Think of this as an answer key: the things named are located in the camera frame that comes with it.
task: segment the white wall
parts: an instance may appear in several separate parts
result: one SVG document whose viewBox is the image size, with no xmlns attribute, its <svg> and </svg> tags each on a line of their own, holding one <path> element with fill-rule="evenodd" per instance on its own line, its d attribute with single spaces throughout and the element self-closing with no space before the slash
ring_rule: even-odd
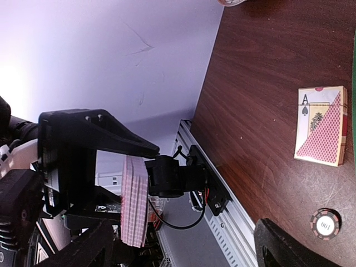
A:
<svg viewBox="0 0 356 267">
<path fill-rule="evenodd" d="M 222 11 L 217 0 L 1 0 L 0 94 L 32 121 L 104 108 L 170 154 L 179 120 L 194 114 Z M 98 171 L 117 171 L 118 160 L 99 153 Z"/>
</svg>

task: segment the playing card box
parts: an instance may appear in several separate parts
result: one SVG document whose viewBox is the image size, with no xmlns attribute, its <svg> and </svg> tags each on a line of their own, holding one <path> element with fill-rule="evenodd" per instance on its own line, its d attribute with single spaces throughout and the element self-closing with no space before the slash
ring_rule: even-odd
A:
<svg viewBox="0 0 356 267">
<path fill-rule="evenodd" d="M 343 86 L 299 89 L 294 158 L 339 166 L 347 133 L 347 91 Z"/>
</svg>

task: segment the mounting plate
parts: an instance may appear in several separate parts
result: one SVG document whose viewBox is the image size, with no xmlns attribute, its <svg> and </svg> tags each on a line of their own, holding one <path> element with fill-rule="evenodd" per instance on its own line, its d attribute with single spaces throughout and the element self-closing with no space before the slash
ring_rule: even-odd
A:
<svg viewBox="0 0 356 267">
<path fill-rule="evenodd" d="M 187 160 L 187 166 L 192 165 L 204 165 L 207 172 L 207 185 L 209 188 L 209 197 L 207 204 L 209 205 L 214 216 L 219 216 L 223 211 L 226 204 L 231 200 L 230 194 L 221 183 L 220 179 L 211 169 L 209 163 L 204 158 L 199 148 L 196 145 L 192 145 L 189 150 L 189 156 Z"/>
</svg>

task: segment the wooden table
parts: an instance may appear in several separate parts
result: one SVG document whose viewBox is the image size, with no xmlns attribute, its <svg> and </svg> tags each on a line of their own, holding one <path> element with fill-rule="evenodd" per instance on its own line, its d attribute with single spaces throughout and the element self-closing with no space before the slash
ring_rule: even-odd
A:
<svg viewBox="0 0 356 267">
<path fill-rule="evenodd" d="M 249 0 L 226 8 L 191 129 L 254 222 L 271 218 L 308 248 L 352 267 L 351 109 L 343 166 L 293 155 L 299 88 L 343 85 L 351 98 L 355 28 L 354 0 Z M 321 207 L 343 219 L 330 241 L 310 229 Z"/>
</svg>

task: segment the spade symbol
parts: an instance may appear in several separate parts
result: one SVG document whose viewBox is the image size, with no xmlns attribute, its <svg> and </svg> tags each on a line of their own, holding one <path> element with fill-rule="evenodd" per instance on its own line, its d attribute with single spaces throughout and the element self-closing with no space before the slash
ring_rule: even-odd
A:
<svg viewBox="0 0 356 267">
<path fill-rule="evenodd" d="M 308 114 L 308 109 L 304 107 L 301 113 L 305 116 L 306 114 Z"/>
</svg>

